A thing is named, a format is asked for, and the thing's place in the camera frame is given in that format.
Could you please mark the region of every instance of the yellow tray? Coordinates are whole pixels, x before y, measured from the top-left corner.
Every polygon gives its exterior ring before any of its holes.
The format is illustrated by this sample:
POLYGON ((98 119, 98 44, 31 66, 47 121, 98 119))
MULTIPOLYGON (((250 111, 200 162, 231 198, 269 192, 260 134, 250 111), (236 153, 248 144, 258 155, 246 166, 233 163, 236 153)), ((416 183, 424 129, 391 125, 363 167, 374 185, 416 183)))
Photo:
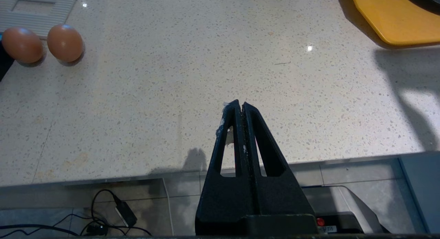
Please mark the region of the yellow tray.
POLYGON ((409 0, 353 0, 379 37, 391 45, 440 42, 440 15, 409 0))

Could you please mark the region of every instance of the red button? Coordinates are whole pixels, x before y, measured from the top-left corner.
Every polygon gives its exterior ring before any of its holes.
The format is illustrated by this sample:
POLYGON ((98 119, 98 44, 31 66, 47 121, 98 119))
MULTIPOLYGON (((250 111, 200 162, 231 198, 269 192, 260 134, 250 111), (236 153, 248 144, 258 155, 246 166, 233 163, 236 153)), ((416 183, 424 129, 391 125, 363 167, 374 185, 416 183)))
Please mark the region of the red button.
POLYGON ((322 219, 320 217, 318 217, 316 219, 316 223, 318 224, 318 226, 324 226, 325 225, 324 219, 322 219))

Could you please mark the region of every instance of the quartz surface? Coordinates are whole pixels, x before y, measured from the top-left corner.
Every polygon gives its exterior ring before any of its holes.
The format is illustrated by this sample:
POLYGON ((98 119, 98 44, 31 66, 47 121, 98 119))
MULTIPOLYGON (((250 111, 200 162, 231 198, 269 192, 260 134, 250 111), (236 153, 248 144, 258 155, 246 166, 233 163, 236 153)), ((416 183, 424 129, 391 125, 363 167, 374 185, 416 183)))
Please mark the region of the quartz surface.
POLYGON ((440 50, 384 50, 341 4, 77 0, 83 58, 0 82, 0 186, 206 170, 235 99, 289 163, 438 150, 440 50))

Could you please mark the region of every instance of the brown egg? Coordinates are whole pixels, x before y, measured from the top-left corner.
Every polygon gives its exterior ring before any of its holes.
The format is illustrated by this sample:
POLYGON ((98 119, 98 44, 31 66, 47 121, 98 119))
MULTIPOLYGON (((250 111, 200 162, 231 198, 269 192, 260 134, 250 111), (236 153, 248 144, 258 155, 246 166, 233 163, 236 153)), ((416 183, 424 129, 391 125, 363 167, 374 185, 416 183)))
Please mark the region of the brown egg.
POLYGON ((67 24, 55 25, 47 34, 47 47, 55 58, 72 62, 77 60, 83 51, 81 35, 67 24))
POLYGON ((2 45, 12 58, 23 63, 33 63, 43 56, 43 44, 31 30, 12 27, 3 32, 2 45))

